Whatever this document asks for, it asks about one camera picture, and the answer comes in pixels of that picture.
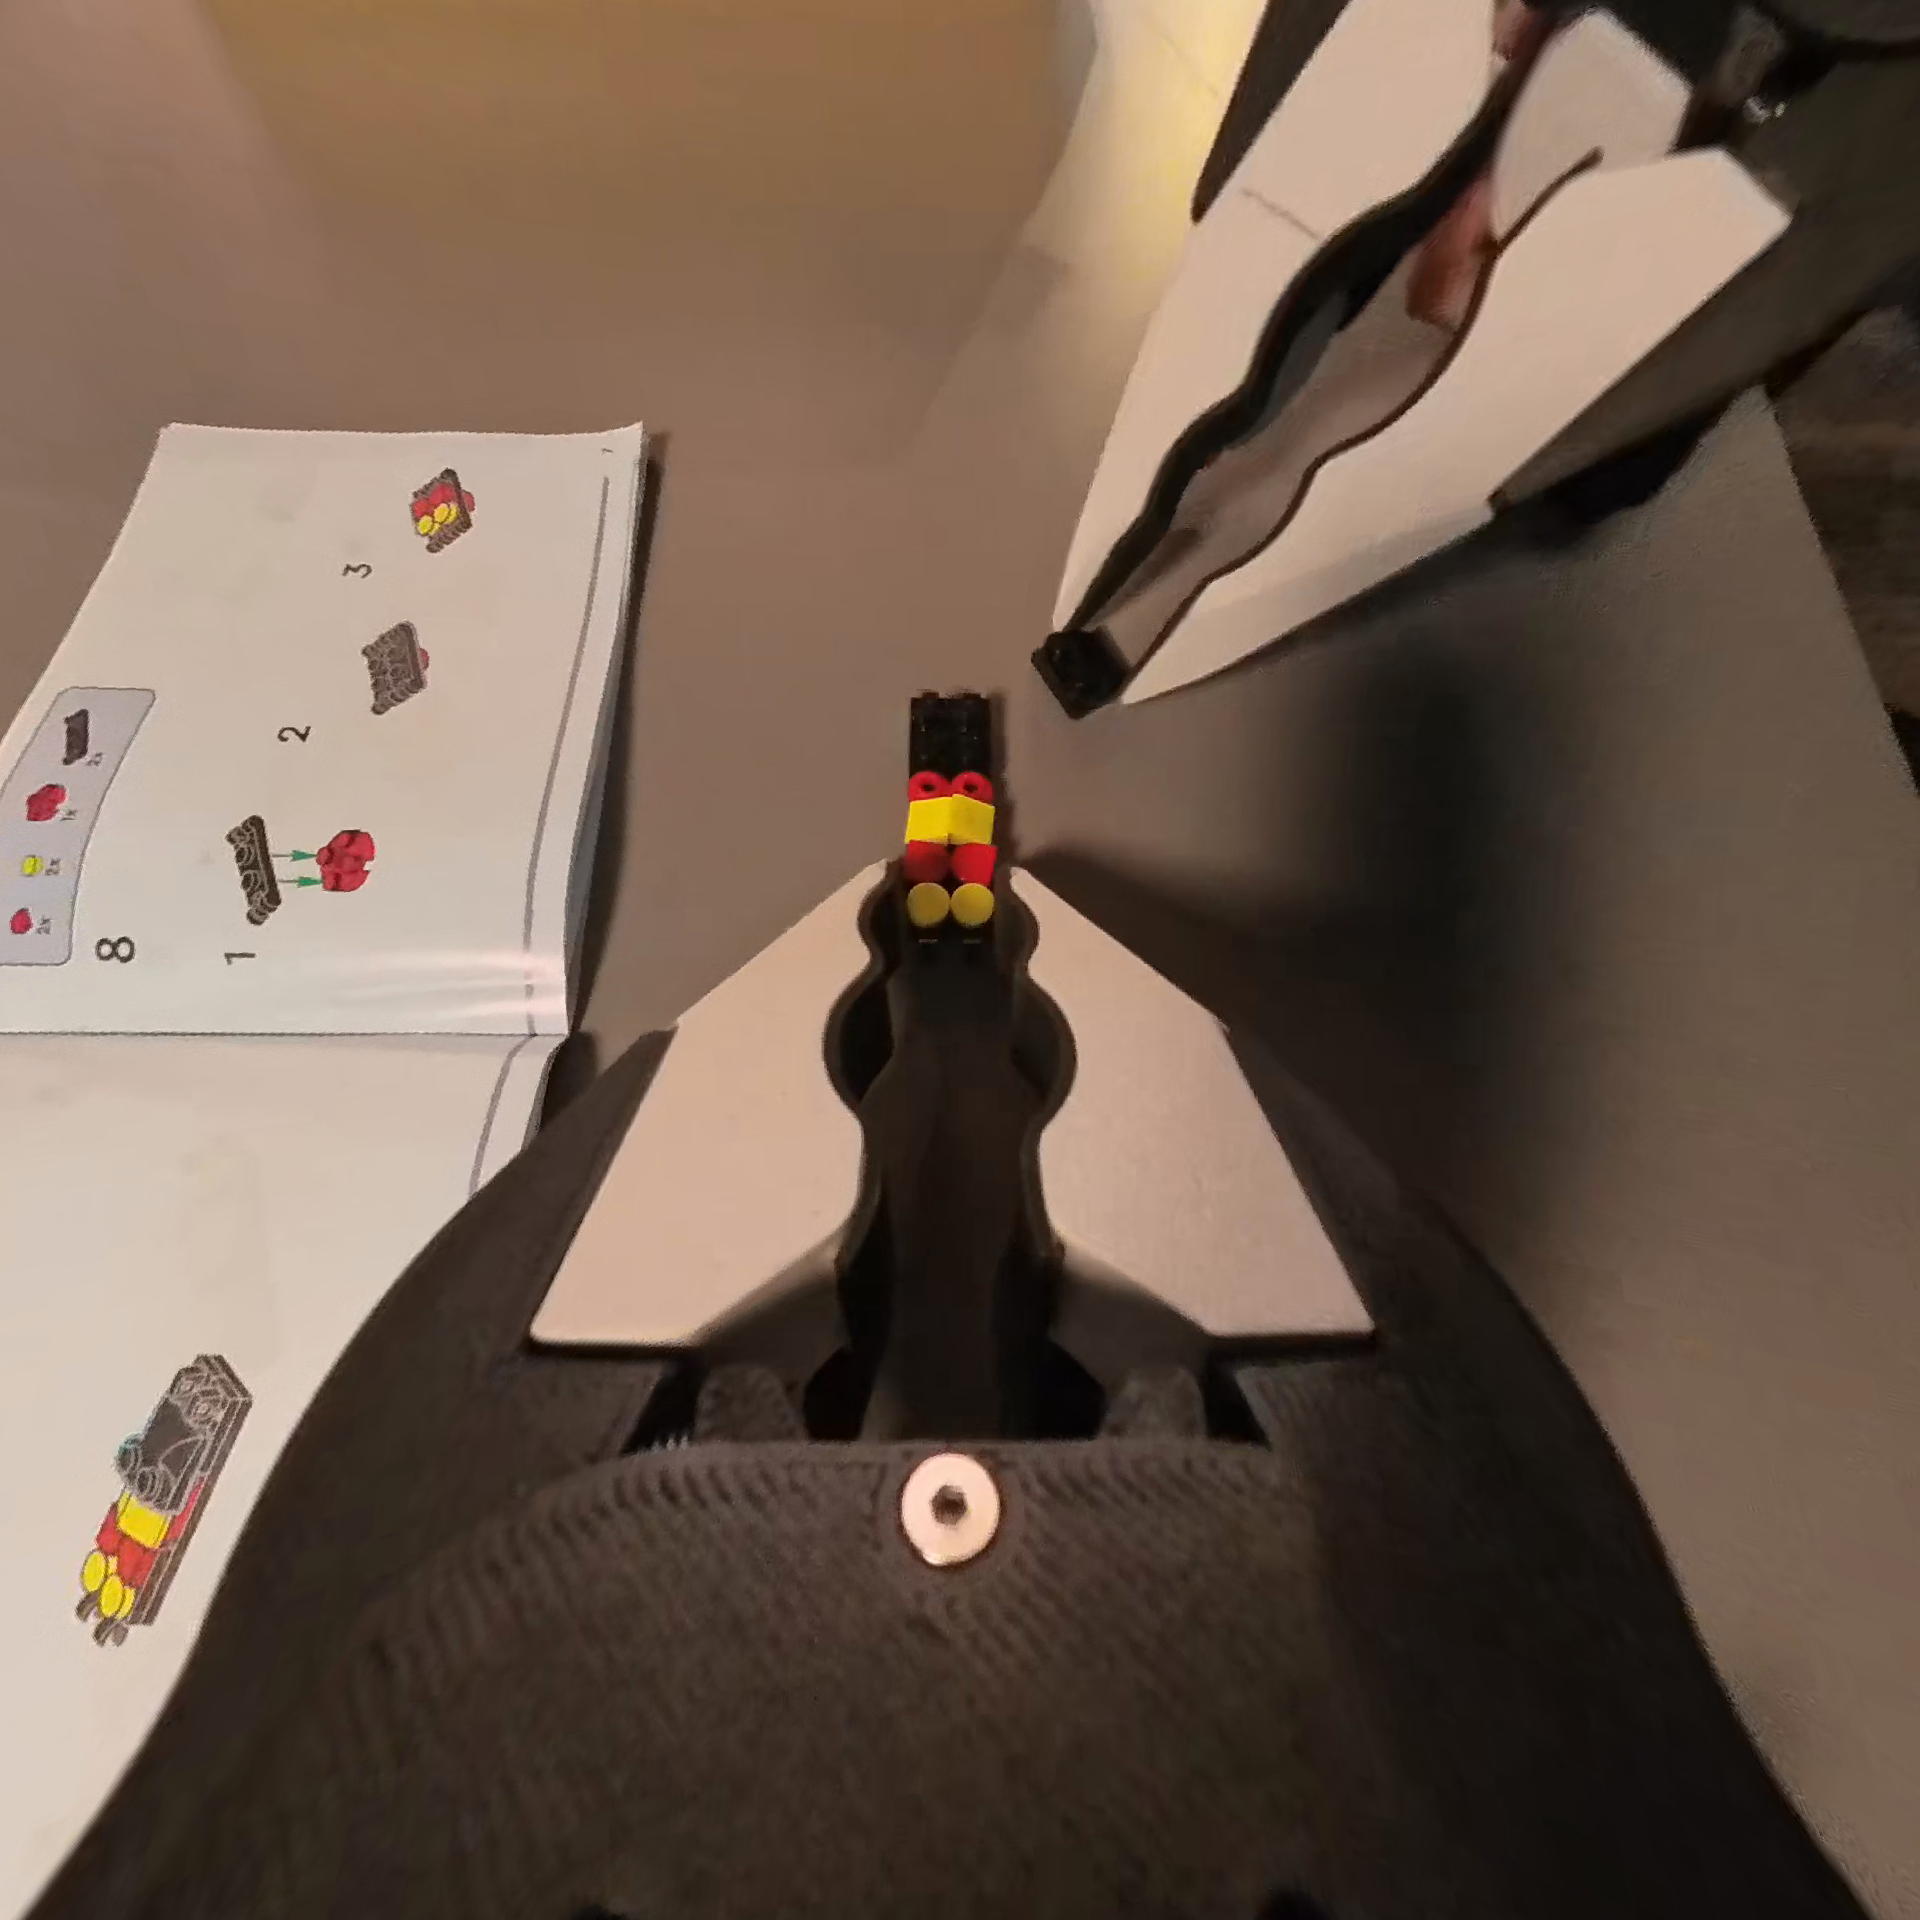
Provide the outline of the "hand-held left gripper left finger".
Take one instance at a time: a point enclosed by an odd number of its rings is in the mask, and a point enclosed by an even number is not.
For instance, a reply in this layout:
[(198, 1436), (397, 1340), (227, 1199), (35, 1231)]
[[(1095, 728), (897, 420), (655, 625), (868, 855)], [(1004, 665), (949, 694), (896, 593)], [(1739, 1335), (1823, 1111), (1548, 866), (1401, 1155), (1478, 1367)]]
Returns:
[(854, 870), (672, 1024), (532, 1314), (535, 1354), (654, 1363), (708, 1433), (809, 1433), (872, 1223), (839, 1048), (881, 983), (888, 878)]

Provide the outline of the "black red yellow lego assembly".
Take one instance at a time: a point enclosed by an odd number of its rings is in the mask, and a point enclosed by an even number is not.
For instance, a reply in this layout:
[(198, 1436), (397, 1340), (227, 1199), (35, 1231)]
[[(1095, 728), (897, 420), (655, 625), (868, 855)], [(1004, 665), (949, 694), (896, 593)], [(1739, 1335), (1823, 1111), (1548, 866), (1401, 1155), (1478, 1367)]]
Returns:
[(982, 948), (999, 894), (999, 738), (979, 691), (916, 691), (908, 703), (902, 920), (924, 945)]

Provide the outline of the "instruction booklet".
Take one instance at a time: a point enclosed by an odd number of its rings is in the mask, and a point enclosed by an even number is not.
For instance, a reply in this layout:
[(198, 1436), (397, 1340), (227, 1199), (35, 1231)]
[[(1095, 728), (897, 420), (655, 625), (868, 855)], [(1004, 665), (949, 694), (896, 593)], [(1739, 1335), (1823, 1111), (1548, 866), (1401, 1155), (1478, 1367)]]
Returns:
[(579, 994), (648, 436), (159, 433), (5, 737), (5, 1915)]

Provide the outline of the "black square lego piece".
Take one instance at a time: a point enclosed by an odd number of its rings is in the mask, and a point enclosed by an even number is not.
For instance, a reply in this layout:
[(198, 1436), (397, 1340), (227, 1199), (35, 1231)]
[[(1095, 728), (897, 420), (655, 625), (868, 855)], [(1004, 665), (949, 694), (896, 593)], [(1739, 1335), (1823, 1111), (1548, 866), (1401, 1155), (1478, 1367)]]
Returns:
[(1069, 720), (1113, 704), (1133, 676), (1128, 659), (1104, 628), (1054, 632), (1033, 651), (1031, 665)]

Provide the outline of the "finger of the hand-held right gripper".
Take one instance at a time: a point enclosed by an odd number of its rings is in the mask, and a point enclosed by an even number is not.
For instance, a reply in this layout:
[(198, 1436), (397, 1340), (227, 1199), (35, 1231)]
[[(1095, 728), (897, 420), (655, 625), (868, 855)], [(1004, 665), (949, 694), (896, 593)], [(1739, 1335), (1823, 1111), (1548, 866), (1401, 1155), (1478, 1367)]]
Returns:
[(1283, 528), (1192, 596), (1119, 703), (1211, 679), (1475, 535), (1524, 462), (1789, 222), (1716, 148), (1557, 186), (1500, 249), (1447, 363), (1379, 433), (1311, 470)]
[(1627, 6), (1270, 6), (1075, 527), (1056, 642), (1264, 642), (1477, 531), (1475, 450), (1390, 440), (1463, 387), (1541, 207), (1678, 148), (1691, 83)]

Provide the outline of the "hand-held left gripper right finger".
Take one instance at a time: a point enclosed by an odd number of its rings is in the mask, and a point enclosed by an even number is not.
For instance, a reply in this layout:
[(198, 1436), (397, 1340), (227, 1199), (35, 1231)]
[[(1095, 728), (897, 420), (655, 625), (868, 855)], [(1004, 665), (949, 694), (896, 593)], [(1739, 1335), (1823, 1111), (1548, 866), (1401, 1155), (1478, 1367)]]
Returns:
[(1368, 1354), (1375, 1320), (1229, 1030), (1029, 870), (1005, 888), (1038, 1426), (1093, 1439), (1168, 1391), (1249, 1432), (1241, 1367)]

